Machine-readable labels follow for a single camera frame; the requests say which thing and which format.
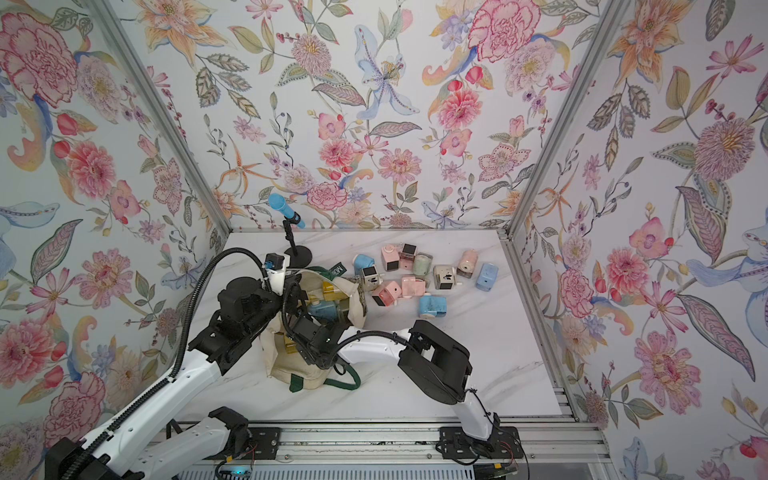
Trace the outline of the cream green tote bag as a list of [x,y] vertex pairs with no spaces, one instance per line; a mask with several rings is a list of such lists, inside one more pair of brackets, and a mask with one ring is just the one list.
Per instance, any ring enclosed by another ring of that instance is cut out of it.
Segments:
[[350,277],[322,268],[270,270],[270,285],[283,304],[260,335],[266,376],[292,393],[323,386],[354,391],[357,371],[333,352],[344,333],[364,327],[365,292]]

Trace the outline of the pink square pencil sharpener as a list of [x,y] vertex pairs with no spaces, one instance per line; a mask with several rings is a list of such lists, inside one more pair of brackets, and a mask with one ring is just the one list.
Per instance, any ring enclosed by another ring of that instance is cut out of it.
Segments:
[[402,297],[402,288],[397,281],[386,281],[379,285],[371,296],[378,306],[390,307]]

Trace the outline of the pale green cube sharpener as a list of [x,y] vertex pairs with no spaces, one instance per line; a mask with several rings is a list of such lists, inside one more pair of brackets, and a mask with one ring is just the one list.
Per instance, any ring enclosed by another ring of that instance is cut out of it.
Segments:
[[361,270],[363,288],[366,292],[372,292],[379,288],[383,282],[382,275],[375,266],[364,267]]

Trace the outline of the light blue pencil sharpener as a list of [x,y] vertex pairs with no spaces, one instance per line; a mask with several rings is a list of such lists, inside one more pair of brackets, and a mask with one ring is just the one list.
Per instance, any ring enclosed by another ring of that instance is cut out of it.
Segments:
[[353,259],[354,274],[361,276],[363,270],[366,268],[374,267],[375,259],[366,254],[357,254]]

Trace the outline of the large pink pencil sharpener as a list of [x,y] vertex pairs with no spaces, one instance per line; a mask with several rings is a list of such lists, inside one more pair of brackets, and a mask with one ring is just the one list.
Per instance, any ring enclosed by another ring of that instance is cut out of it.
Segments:
[[394,244],[383,246],[381,256],[387,272],[397,271],[400,268],[400,252]]

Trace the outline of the blue round-front pencil sharpener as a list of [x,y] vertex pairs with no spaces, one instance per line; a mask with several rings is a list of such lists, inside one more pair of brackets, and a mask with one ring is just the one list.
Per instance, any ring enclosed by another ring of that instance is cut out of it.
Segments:
[[438,319],[447,315],[447,299],[442,296],[424,295],[419,298],[418,317],[420,319]]

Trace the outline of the small pink pencil sharpener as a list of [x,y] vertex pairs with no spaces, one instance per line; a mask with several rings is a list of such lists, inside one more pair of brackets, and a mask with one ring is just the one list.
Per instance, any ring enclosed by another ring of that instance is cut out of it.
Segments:
[[413,269],[417,247],[413,244],[403,243],[399,252],[400,268],[406,271]]

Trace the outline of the mint green pencil sharpener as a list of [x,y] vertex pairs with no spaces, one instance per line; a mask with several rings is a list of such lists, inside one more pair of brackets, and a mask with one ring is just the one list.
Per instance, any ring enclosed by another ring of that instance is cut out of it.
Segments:
[[417,277],[426,277],[431,269],[433,257],[430,254],[418,253],[414,256],[412,272]]

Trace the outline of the cream pencil sharpener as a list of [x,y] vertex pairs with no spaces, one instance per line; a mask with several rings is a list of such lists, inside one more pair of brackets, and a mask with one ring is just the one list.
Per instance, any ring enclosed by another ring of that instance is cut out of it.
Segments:
[[451,265],[434,266],[433,279],[436,290],[452,290],[461,284],[457,269]]

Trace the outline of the pink round pencil sharpener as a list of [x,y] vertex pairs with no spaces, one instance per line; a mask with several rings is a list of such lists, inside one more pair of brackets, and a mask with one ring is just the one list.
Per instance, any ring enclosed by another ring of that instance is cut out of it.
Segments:
[[457,274],[464,278],[472,278],[476,269],[479,254],[474,249],[465,250],[457,265]]

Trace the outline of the blue cube pencil sharpener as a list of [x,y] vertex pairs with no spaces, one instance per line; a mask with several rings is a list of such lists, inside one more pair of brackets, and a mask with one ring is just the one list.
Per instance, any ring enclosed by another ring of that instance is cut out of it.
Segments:
[[478,272],[475,287],[483,292],[493,289],[498,279],[499,268],[493,263],[484,263]]

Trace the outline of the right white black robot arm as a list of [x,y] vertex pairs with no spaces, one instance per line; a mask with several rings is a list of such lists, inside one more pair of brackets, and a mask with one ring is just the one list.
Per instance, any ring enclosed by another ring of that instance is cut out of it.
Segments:
[[417,320],[411,328],[394,332],[363,330],[288,311],[281,322],[307,365],[352,378],[331,378],[326,385],[354,391],[362,385],[356,363],[394,363],[421,393],[451,407],[460,425],[439,429],[435,450],[443,459],[471,466],[481,460],[513,464],[527,458],[517,429],[503,427],[468,386],[469,350],[432,323]]

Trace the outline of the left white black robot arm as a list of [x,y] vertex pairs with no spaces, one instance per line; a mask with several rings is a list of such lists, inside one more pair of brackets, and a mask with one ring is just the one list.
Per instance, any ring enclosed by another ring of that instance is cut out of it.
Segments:
[[183,347],[171,371],[106,425],[77,441],[58,441],[46,455],[45,478],[169,479],[199,460],[231,460],[257,446],[248,420],[229,407],[212,410],[158,445],[150,442],[251,349],[282,309],[284,281],[282,273],[230,281],[219,294],[218,310]]

